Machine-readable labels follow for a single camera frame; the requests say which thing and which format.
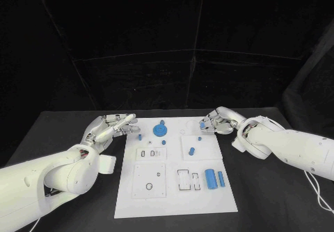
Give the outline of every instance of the black table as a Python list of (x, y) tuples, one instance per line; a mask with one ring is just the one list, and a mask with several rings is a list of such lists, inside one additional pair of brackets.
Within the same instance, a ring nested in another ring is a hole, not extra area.
[[(131, 111), (136, 117), (204, 116), (211, 110)], [(276, 108), (236, 109), (244, 116), (267, 116), (289, 128)], [(7, 165), (67, 150), (79, 143), (96, 116), (119, 111), (43, 112)], [(260, 160), (230, 145), (236, 133), (217, 135), (237, 213), (113, 219), (125, 136), (115, 138), (103, 154), (116, 156), (112, 175), (99, 174), (92, 189), (41, 217), (34, 232), (194, 232), (194, 231), (332, 231), (334, 215), (322, 210), (303, 172), (273, 154)], [(316, 177), (321, 195), (334, 206), (334, 184)]]

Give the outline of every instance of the white cable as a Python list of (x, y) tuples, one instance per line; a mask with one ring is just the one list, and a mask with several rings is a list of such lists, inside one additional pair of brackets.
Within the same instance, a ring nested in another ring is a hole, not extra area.
[(33, 228), (31, 228), (31, 230), (30, 230), (28, 232), (33, 231), (33, 229), (34, 229), (34, 227), (36, 227), (36, 224), (37, 224), (38, 220), (36, 221), (36, 223), (34, 223), (34, 225), (33, 225)]
[[(318, 185), (318, 181), (316, 181), (316, 179), (315, 179), (315, 177), (313, 177), (313, 174), (312, 174), (312, 173), (308, 173), (306, 171), (303, 171), (303, 173), (305, 173), (305, 176), (306, 176), (308, 181), (309, 181), (309, 183), (311, 183), (311, 186), (312, 186), (312, 188), (313, 188), (313, 191), (315, 191), (315, 193), (316, 193), (316, 200), (318, 200), (318, 205), (319, 205), (319, 207), (321, 207), (322, 209), (325, 209), (326, 211), (331, 211), (332, 214), (334, 214), (334, 210), (331, 209), (331, 207), (328, 206), (325, 200), (324, 200), (322, 197), (319, 196), (319, 185)], [(311, 177), (313, 178), (313, 181), (315, 181), (315, 183), (316, 183), (316, 189), (318, 189), (318, 190), (315, 189), (315, 186), (313, 186), (313, 183), (311, 182), (311, 179), (309, 179), (309, 177), (308, 177), (308, 174), (309, 174)], [(325, 208), (325, 207), (321, 205), (319, 200), (322, 200), (322, 202), (324, 202), (324, 204), (325, 204), (325, 206), (326, 206), (328, 208)]]

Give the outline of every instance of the robotic hand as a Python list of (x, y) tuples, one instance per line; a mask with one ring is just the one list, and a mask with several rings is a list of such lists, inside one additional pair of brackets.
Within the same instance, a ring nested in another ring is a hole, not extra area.
[(269, 118), (244, 118), (218, 107), (200, 121), (200, 129), (231, 133), (237, 129), (231, 146), (265, 159), (270, 153), (290, 166), (334, 180), (334, 140), (299, 131), (286, 130)]
[(99, 116), (82, 142), (66, 151), (0, 169), (0, 231), (13, 232), (92, 187), (98, 173), (112, 174), (115, 157), (99, 155), (112, 137), (139, 132), (135, 114)]

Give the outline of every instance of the robotic arm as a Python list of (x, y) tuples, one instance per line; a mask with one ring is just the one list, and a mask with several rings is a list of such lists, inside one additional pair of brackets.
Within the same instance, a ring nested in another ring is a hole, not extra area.
[(270, 153), (290, 166), (334, 180), (334, 140), (299, 131), (286, 130), (269, 118), (244, 118), (218, 107), (200, 121), (200, 128), (218, 134), (237, 129), (231, 146), (265, 159)]
[(135, 114), (99, 116), (85, 130), (80, 144), (0, 169), (0, 231), (15, 231), (83, 194), (98, 173), (112, 174), (115, 157), (99, 153), (112, 137), (139, 132), (136, 126), (128, 125), (136, 121)]

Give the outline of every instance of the blue part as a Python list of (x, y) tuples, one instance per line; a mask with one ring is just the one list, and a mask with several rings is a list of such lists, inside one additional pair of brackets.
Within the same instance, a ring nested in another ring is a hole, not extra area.
[(207, 188), (216, 189), (217, 188), (217, 180), (216, 180), (213, 169), (205, 169), (205, 178), (207, 178)]
[(224, 178), (223, 178), (223, 173), (217, 172), (217, 176), (218, 176), (218, 182), (220, 182), (220, 186), (224, 187)]
[(190, 148), (188, 155), (193, 155), (193, 153), (194, 153), (194, 148), (191, 147), (191, 148)]
[(162, 137), (167, 134), (165, 122), (161, 120), (159, 124), (152, 128), (152, 133), (155, 136)]

